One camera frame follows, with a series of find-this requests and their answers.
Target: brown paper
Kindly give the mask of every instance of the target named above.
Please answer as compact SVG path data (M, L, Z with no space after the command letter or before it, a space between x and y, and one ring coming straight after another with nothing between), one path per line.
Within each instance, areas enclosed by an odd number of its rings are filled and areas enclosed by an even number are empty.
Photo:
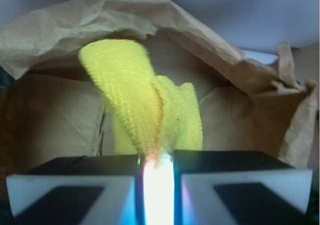
M315 84L295 84L288 45L276 71L169 0L74 0L0 29L0 64L21 78L0 92L2 179L54 157L114 153L110 117L77 59L103 38L141 42L158 75L194 84L205 150L260 150L306 166Z

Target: microfiber cloth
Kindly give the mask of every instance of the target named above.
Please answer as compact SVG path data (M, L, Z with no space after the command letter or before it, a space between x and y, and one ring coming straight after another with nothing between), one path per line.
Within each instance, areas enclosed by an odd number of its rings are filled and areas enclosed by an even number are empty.
M79 60L100 88L112 113L117 154L157 159L172 150L201 150L202 123L191 83L176 86L156 75L148 51L126 39L104 39L83 47Z

